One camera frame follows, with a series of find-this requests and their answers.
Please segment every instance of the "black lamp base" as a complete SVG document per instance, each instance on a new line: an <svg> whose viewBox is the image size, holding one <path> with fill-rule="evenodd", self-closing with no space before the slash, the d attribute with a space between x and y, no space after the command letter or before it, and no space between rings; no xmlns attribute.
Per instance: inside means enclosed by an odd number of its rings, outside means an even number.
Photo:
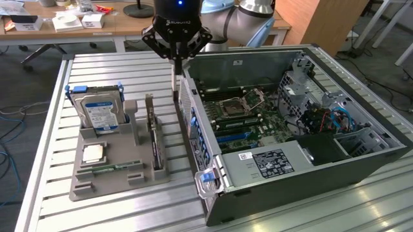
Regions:
<svg viewBox="0 0 413 232"><path fill-rule="evenodd" d="M137 4L128 5L123 8L123 13L133 18L148 18L153 16L153 7L148 5L140 5L139 9Z"/></svg>

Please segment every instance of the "motherboard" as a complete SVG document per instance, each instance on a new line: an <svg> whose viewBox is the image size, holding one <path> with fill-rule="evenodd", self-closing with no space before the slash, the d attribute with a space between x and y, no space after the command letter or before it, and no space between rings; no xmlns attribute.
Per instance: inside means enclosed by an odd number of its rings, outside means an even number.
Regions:
<svg viewBox="0 0 413 232"><path fill-rule="evenodd" d="M283 143L292 136L272 94L262 87L203 91L203 105L221 154Z"/></svg>

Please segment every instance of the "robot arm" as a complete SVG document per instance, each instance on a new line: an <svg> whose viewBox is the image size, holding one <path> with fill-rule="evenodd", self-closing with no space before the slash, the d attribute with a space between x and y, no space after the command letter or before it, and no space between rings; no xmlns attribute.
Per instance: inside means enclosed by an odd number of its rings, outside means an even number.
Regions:
<svg viewBox="0 0 413 232"><path fill-rule="evenodd" d="M143 31L143 42L175 65L176 75L181 74L183 62L204 46L205 51L223 50L221 44L231 39L259 47L275 21L271 0L243 0L239 6L233 0L204 0L201 10L200 1L153 0L152 25ZM156 34L165 44L156 41Z"/></svg>
<svg viewBox="0 0 413 232"><path fill-rule="evenodd" d="M175 65L179 75L183 61L195 57L212 38L200 23L200 0L153 0L153 6L153 21L143 31L143 41ZM156 33L167 44L156 41Z"/></svg>

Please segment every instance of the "power supply label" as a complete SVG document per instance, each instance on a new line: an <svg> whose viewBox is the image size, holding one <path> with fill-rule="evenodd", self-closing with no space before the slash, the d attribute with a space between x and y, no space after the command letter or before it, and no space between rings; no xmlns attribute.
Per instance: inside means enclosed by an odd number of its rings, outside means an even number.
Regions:
<svg viewBox="0 0 413 232"><path fill-rule="evenodd" d="M252 155L263 178L291 173L294 168L280 149Z"/></svg>

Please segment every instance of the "white label sticker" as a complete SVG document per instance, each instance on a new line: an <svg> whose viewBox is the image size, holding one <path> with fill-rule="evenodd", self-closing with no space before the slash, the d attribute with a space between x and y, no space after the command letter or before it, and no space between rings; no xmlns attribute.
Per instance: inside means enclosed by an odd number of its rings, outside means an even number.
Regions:
<svg viewBox="0 0 413 232"><path fill-rule="evenodd" d="M94 32L93 35L110 35L110 32Z"/></svg>
<svg viewBox="0 0 413 232"><path fill-rule="evenodd" d="M241 65L243 64L243 61L241 60L235 60L232 65Z"/></svg>
<svg viewBox="0 0 413 232"><path fill-rule="evenodd" d="M243 125L243 124L244 124L243 122L237 122L237 123L227 124L227 125L225 125L225 128L227 128L227 127L240 126L240 125Z"/></svg>
<svg viewBox="0 0 413 232"><path fill-rule="evenodd" d="M256 122L258 121L258 118L251 118L251 119L247 119L245 121L244 121L244 123L252 123L252 122Z"/></svg>
<svg viewBox="0 0 413 232"><path fill-rule="evenodd" d="M245 152L237 154L240 160L251 159L252 158L252 152Z"/></svg>
<svg viewBox="0 0 413 232"><path fill-rule="evenodd" d="M113 104L109 101L85 104L89 120L97 133L108 133L117 128L119 124L116 115L110 112L112 108Z"/></svg>

